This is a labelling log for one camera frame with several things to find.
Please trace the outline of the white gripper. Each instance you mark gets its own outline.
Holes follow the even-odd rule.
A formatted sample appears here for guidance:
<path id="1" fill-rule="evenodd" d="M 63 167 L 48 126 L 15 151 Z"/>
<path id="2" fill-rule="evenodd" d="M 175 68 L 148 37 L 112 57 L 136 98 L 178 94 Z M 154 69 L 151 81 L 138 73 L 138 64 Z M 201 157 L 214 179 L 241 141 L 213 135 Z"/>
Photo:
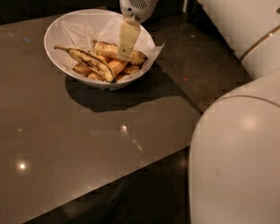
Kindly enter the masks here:
<path id="1" fill-rule="evenodd" d="M 140 23 L 154 12 L 158 0 L 119 0 L 124 18 L 119 28 L 118 57 L 128 61 L 140 35 Z"/>

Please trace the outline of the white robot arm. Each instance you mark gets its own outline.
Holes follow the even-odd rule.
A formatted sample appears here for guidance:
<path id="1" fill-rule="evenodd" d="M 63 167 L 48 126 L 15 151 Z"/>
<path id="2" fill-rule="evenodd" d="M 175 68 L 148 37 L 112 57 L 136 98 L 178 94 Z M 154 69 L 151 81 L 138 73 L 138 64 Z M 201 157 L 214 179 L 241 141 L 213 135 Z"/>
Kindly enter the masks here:
<path id="1" fill-rule="evenodd" d="M 280 224 L 280 0 L 197 1 L 252 80 L 195 128 L 190 222 Z"/>

